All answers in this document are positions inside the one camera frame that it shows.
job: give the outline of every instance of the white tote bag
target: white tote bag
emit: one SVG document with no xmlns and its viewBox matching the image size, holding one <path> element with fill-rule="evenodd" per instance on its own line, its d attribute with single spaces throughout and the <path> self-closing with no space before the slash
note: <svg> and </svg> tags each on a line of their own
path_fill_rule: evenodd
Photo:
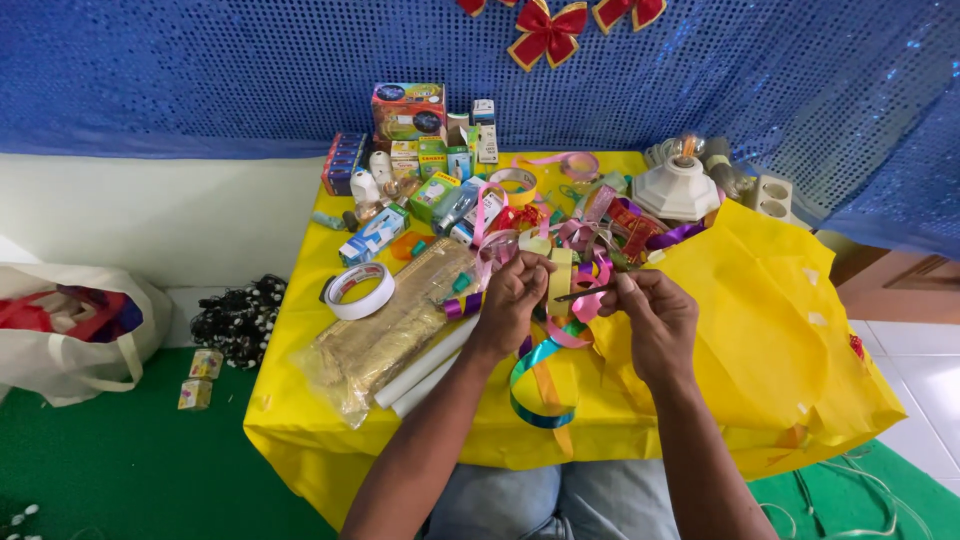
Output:
<svg viewBox="0 0 960 540">
<path fill-rule="evenodd" d="M 76 404 L 100 392 L 133 389 L 143 377 L 143 361 L 159 348 L 170 328 L 170 299 L 149 283 L 114 268 L 0 265 L 0 299 L 53 290 L 57 284 L 125 293 L 143 312 L 143 324 L 110 343 L 86 343 L 59 333 L 0 330 L 0 384 L 38 392 L 53 406 Z"/>
</svg>

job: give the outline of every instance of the sequin backdrop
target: sequin backdrop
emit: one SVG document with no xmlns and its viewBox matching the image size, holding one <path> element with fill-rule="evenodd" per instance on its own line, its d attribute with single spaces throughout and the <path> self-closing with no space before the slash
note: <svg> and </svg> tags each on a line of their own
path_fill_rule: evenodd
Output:
<svg viewBox="0 0 960 540">
<path fill-rule="evenodd" d="M 372 127 L 374 82 L 442 81 L 450 110 L 495 100 L 507 149 L 727 135 L 811 225 L 960 258 L 960 0 L 676 0 L 532 73 L 506 53 L 521 5 L 0 0 L 0 152 L 317 156 Z"/>
</svg>

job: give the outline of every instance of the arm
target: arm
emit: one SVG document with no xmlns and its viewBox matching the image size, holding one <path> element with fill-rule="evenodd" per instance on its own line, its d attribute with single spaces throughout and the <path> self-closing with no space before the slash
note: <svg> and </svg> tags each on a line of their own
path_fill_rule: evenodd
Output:
<svg viewBox="0 0 960 540">
<path fill-rule="evenodd" d="M 682 538 L 776 540 L 693 375 L 696 301 L 659 270 L 617 275 L 601 315 L 630 316 L 636 374 L 657 409 L 663 466 Z"/>
<path fill-rule="evenodd" d="M 414 537 L 453 472 L 487 379 L 526 338 L 553 269 L 543 256 L 521 252 L 491 277 L 477 327 L 450 371 L 373 463 L 341 538 Z"/>
</svg>

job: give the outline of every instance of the wooden door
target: wooden door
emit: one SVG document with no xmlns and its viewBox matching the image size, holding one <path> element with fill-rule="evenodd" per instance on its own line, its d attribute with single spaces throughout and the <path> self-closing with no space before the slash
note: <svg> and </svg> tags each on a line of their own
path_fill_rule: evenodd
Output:
<svg viewBox="0 0 960 540">
<path fill-rule="evenodd" d="M 960 324 L 960 262 L 861 246 L 833 264 L 847 317 Z"/>
</svg>

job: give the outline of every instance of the hand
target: hand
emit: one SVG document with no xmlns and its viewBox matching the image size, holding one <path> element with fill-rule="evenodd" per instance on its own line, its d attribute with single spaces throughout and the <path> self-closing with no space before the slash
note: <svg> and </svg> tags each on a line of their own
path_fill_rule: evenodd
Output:
<svg viewBox="0 0 960 540">
<path fill-rule="evenodd" d="M 604 317 L 623 310 L 630 317 L 634 370 L 651 392 L 674 382 L 696 383 L 693 341 L 697 302 L 660 270 L 616 275 L 616 290 L 600 299 Z"/>
<path fill-rule="evenodd" d="M 465 348 L 489 353 L 494 363 L 519 349 L 530 333 L 534 306 L 546 294 L 547 274 L 556 269 L 543 255 L 516 252 L 491 276 L 480 322 Z"/>
</svg>

